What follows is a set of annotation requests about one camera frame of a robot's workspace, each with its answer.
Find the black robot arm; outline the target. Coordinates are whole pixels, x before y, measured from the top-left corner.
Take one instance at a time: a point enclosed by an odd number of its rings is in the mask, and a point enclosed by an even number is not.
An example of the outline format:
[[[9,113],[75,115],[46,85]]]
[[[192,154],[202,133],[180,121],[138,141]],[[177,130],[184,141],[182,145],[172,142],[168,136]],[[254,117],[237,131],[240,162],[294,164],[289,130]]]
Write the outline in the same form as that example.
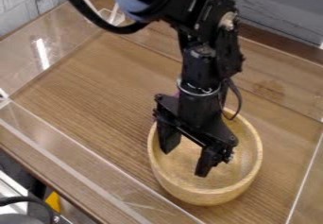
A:
[[[178,95],[154,96],[158,145],[170,153],[180,138],[189,138],[201,147],[194,174],[206,176],[214,166],[230,161],[238,144],[224,124],[234,118],[224,114],[224,102],[226,93],[237,91],[232,76],[242,70],[244,61],[234,1],[115,0],[133,20],[125,26],[107,23],[83,0],[67,1],[89,22],[115,34],[133,33],[153,21],[176,30],[182,57]]]

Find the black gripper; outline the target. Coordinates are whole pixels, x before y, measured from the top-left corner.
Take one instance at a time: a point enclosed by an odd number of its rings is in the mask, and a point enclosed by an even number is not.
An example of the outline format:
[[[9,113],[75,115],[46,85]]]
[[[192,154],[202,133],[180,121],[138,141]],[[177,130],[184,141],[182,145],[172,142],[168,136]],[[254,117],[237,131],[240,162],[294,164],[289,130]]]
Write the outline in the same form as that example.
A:
[[[220,163],[228,163],[238,140],[226,127],[222,117],[226,87],[209,88],[208,92],[178,90],[178,96],[157,94],[153,117],[160,149],[169,154],[185,136],[201,147],[194,175],[205,178]]]

